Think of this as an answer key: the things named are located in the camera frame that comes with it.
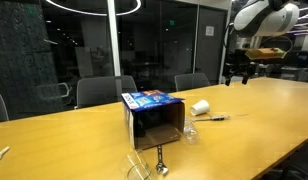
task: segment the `wooden table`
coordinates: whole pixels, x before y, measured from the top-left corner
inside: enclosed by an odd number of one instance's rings
[[[188,117],[190,106],[205,99],[211,115],[232,118],[196,122],[198,144],[182,137],[163,145],[170,170],[164,179],[257,178],[308,140],[308,83],[259,78],[173,95],[186,99]],[[0,150],[6,146],[4,180],[120,180],[131,151],[121,103],[0,123]],[[143,153],[154,168],[156,148]]]

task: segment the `circular ceiling light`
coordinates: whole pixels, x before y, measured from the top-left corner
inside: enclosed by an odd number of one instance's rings
[[[51,1],[51,0],[46,0],[46,2],[52,4],[52,5],[56,6],[56,7],[59,7],[59,8],[68,10],[68,11],[76,12],[76,13],[87,14],[87,15],[92,15],[92,16],[107,16],[107,14],[90,13],[90,12],[79,11],[79,10],[67,8],[67,7],[61,6],[61,5],[59,5],[59,4],[56,4],[55,2],[53,2],[53,1]],[[127,12],[118,13],[118,14],[116,14],[116,15],[117,15],[117,16],[122,16],[122,15],[126,15],[126,14],[131,14],[131,13],[137,11],[137,10],[141,7],[141,0],[136,0],[136,2],[137,2],[137,6],[136,6],[134,9],[132,9],[132,10],[130,10],[130,11],[127,11]]]

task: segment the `white paper cup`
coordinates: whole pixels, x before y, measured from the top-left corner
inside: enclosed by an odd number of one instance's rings
[[[201,100],[191,107],[190,112],[193,116],[197,116],[206,113],[209,110],[210,110],[210,104],[205,100]]]

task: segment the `cardboard box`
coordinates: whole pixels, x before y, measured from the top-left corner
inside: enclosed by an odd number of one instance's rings
[[[123,93],[126,126],[134,149],[179,140],[184,128],[183,99],[158,90]]]

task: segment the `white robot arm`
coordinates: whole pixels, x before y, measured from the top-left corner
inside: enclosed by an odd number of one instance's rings
[[[293,28],[299,9],[290,0],[249,0],[234,19],[240,37],[279,36]]]

